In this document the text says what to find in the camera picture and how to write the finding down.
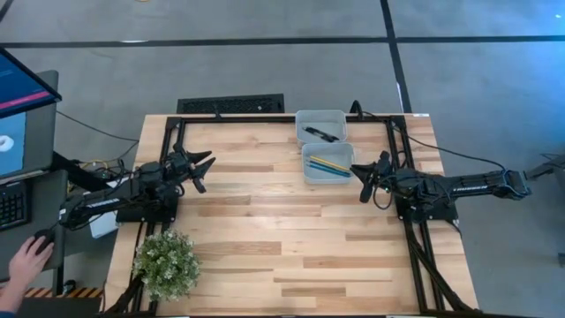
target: human hand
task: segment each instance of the human hand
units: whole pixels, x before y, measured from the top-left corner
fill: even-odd
[[[10,284],[27,288],[41,273],[43,266],[45,266],[51,254],[53,254],[53,243],[50,243],[41,253],[35,255],[45,239],[45,237],[40,237],[34,243],[34,237],[28,238],[19,248],[19,251],[11,258]]]

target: keyboard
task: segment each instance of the keyboard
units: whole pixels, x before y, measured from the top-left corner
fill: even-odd
[[[0,231],[31,221],[31,190],[25,181],[0,185]]]
[[[179,99],[177,114],[283,113],[283,94]]]

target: wooden table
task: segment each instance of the wooden table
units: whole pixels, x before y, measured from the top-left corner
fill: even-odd
[[[166,119],[146,117],[136,166],[159,159]],[[406,121],[410,136],[435,144],[430,117],[406,115]],[[357,163],[370,163],[388,150],[383,124],[348,124],[348,133]],[[195,241],[202,276],[189,299],[160,302],[159,315],[418,311],[394,204],[381,211],[360,203],[356,179],[348,185],[306,184],[293,124],[189,124],[184,147],[212,150],[217,158],[205,179],[207,193],[187,184],[171,225]],[[419,170],[442,173],[437,150],[411,147]],[[378,200],[384,205],[388,195],[379,194]],[[442,221],[429,226],[438,269],[461,299],[476,307],[459,234]],[[129,283],[138,228],[124,224],[117,234],[107,307]],[[426,273],[424,280],[433,307]]]

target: gray plastic bin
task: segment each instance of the gray plastic bin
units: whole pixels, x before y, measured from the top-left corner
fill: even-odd
[[[339,138],[339,141],[334,143],[347,140],[345,114],[341,110],[299,110],[295,116],[295,124],[299,147],[308,143],[326,142],[320,137],[306,132],[304,128],[307,126]]]
[[[355,152],[353,146],[347,142],[333,143],[313,143],[305,144],[302,147],[302,169],[304,179],[309,184],[346,184],[351,181],[350,177],[341,177],[335,174],[311,168],[307,164],[307,159],[311,155],[328,160],[331,163],[339,164],[345,168],[351,167],[355,163]]]

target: yellow pencil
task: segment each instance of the yellow pencil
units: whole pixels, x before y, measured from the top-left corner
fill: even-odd
[[[332,167],[334,167],[334,168],[336,168],[336,169],[339,169],[339,170],[345,170],[345,171],[347,171],[347,172],[350,171],[349,169],[347,169],[347,168],[345,168],[345,167],[343,167],[343,166],[341,166],[341,165],[339,165],[339,164],[331,163],[331,162],[326,161],[326,160],[324,160],[324,159],[318,158],[317,156],[311,155],[311,156],[310,156],[310,159],[312,159],[312,160],[314,160],[314,161],[316,161],[316,162],[325,163],[325,164],[327,164],[327,165],[329,165],[329,166],[332,166]]]

